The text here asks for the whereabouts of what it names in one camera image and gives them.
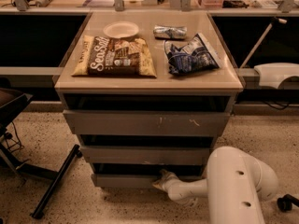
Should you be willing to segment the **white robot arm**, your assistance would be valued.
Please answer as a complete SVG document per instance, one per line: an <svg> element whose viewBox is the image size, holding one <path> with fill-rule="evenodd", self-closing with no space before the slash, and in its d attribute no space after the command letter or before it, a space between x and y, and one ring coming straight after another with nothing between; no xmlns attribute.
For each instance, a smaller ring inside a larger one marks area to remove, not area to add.
<svg viewBox="0 0 299 224"><path fill-rule="evenodd" d="M206 197L210 224L265 224L260 202L275 197L278 177L268 164L250 154L218 147L208 158L205 179L184 182L162 170L152 186L186 206Z"/></svg>

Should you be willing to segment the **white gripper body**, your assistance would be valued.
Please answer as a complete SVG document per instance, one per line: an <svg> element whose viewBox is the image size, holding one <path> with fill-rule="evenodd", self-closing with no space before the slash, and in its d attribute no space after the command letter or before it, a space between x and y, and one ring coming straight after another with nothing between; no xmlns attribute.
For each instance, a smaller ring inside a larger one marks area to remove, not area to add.
<svg viewBox="0 0 299 224"><path fill-rule="evenodd" d="M178 177L170 172L169 176L162 176L160 183L164 187L164 192L167 193L170 200L182 200L182 181Z"/></svg>

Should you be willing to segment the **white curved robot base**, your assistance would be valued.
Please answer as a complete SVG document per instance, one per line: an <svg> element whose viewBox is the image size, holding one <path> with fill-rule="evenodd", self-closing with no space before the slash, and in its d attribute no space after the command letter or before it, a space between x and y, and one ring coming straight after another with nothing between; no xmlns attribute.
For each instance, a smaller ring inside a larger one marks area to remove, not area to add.
<svg viewBox="0 0 299 224"><path fill-rule="evenodd" d="M297 63L265 63L254 67L259 74L259 85L278 89L290 77L299 77Z"/></svg>

